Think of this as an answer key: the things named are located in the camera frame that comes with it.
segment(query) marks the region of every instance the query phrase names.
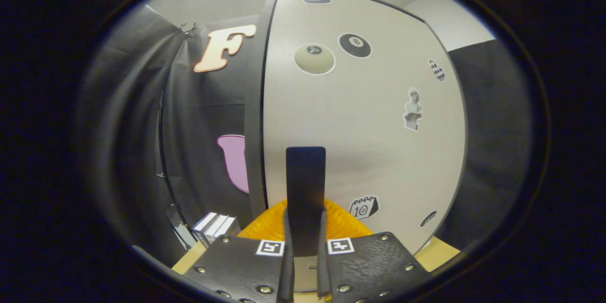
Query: dark oval sticker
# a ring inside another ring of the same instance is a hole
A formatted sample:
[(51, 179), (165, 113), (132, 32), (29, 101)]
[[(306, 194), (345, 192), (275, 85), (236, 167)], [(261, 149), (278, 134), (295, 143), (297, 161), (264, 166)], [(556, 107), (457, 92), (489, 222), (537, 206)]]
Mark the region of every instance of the dark oval sticker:
[(427, 224), (431, 219), (433, 219), (433, 217), (436, 216), (437, 211), (433, 211), (431, 212), (425, 219), (423, 219), (423, 222), (420, 223), (421, 227), (424, 227), (425, 224)]

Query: calendar sticker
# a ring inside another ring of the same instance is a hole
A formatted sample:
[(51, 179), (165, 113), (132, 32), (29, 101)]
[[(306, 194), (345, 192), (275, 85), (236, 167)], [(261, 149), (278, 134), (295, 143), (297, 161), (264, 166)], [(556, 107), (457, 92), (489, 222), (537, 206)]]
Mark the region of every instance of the calendar sticker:
[(379, 199), (374, 195), (366, 195), (351, 200), (349, 213), (358, 220), (366, 219), (379, 210)]

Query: pink cutout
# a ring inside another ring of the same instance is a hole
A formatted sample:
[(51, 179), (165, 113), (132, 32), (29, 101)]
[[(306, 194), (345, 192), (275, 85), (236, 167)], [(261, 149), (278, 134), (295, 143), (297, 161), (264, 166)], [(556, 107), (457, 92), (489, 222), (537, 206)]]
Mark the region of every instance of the pink cutout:
[(244, 158), (244, 136), (223, 135), (217, 139), (223, 149), (227, 174), (234, 186), (244, 193), (249, 192), (249, 180), (246, 177), (246, 160)]

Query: screw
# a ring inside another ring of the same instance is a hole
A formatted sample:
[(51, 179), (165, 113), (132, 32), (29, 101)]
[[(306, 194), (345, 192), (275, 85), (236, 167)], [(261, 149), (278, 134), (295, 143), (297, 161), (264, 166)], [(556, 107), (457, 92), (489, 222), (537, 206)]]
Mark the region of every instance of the screw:
[(270, 288), (269, 286), (259, 286), (259, 288), (257, 289), (259, 290), (260, 293), (262, 294), (271, 294), (273, 292), (273, 289)]

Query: white panel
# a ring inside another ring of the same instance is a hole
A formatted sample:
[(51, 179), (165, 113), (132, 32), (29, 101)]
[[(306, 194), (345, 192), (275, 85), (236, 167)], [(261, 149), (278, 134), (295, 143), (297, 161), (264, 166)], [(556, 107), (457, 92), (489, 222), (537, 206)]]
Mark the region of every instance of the white panel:
[[(286, 199), (285, 150), (324, 146), (325, 197), (346, 210), (375, 195), (379, 211), (363, 222), (393, 232), (411, 252), (431, 237), (448, 210), (463, 167), (463, 98), (448, 55), (426, 24), (370, 0), (310, 5), (277, 0), (267, 49), (263, 137), (267, 200)], [(338, 44), (354, 33), (372, 47), (365, 59)], [(301, 72), (299, 46), (331, 49), (336, 67), (323, 76)], [(428, 59), (446, 73), (440, 82)], [(409, 88), (420, 93), (418, 131), (404, 128)], [(425, 227), (423, 219), (437, 215)]]

